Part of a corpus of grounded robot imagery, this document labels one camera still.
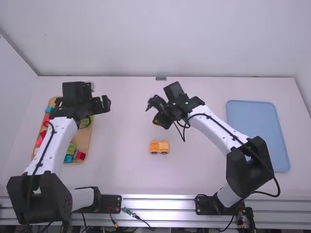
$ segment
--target aluminum rail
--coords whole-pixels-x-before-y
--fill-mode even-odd
[[[147,221],[152,227],[223,228],[231,216],[198,216],[195,213],[195,196],[182,195],[122,195],[126,206]],[[18,225],[8,197],[0,197],[0,225]],[[253,208],[256,227],[264,229],[311,230],[311,198],[278,198],[253,195],[245,200]],[[112,226],[108,214],[85,214],[88,226]],[[125,213],[113,215],[119,226],[146,227],[145,223]],[[81,214],[72,214],[71,225],[83,226]],[[235,221],[230,228],[236,228]]]

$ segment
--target blue block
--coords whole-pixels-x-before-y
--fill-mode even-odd
[[[52,107],[47,107],[46,110],[45,110],[45,113],[46,114],[50,114],[52,109],[53,109]]]
[[[72,161],[73,161],[73,156],[70,154],[66,154],[64,163],[72,163]]]

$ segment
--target red block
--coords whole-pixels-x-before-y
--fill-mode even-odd
[[[76,154],[76,157],[75,157],[75,158],[76,158],[76,159],[85,160],[85,159],[86,159],[86,154],[79,151],[79,152]]]
[[[48,127],[49,124],[46,121],[50,121],[50,115],[49,114],[47,114],[47,116],[44,118],[44,122],[43,122],[43,125]]]
[[[44,139],[45,135],[47,135],[47,131],[46,130],[42,131],[40,133],[40,135],[41,135],[42,139]]]
[[[40,138],[40,139],[38,139],[38,140],[35,142],[35,144],[36,144],[38,147],[40,147],[41,144],[42,144],[42,142],[43,142],[43,139]]]

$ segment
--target tabletop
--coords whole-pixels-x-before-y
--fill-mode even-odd
[[[275,105],[291,163],[288,173],[276,173],[281,198],[310,196],[311,119],[294,78],[242,77],[40,77],[23,122],[0,177],[0,194],[6,183],[30,163],[32,149],[49,99],[62,94],[62,83],[93,81],[93,96],[108,95],[111,112],[96,115],[87,160],[63,165],[61,179],[68,188],[98,186],[107,194],[213,195],[225,184],[225,156],[194,128],[186,130],[186,142],[175,127],[152,124],[156,110],[145,112],[154,94],[164,99],[163,87],[179,81],[191,98],[198,96],[226,121],[229,100],[268,101]],[[168,140],[166,155],[149,153],[152,140]],[[260,188],[276,193],[273,181]]]

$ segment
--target wooden tray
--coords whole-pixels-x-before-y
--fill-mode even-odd
[[[56,98],[57,97],[51,98],[47,107],[54,107],[55,106],[54,102],[55,102]],[[44,115],[43,120],[41,122],[41,128],[40,128],[37,140],[41,138],[40,133],[48,128],[48,127],[43,126],[43,122],[44,122],[46,115],[47,114]],[[84,160],[73,159],[72,163],[64,163],[64,164],[81,164],[87,159],[87,152],[88,152],[89,142],[91,139],[92,127],[93,127],[93,123],[90,124],[86,128],[79,129],[77,131],[77,133],[75,134],[75,136],[71,140],[71,142],[76,145],[76,150],[85,153],[86,158]],[[35,148],[36,148],[36,144],[35,144],[35,147],[34,147],[34,150],[32,153],[31,160],[33,160],[35,157],[35,155],[34,155]]]

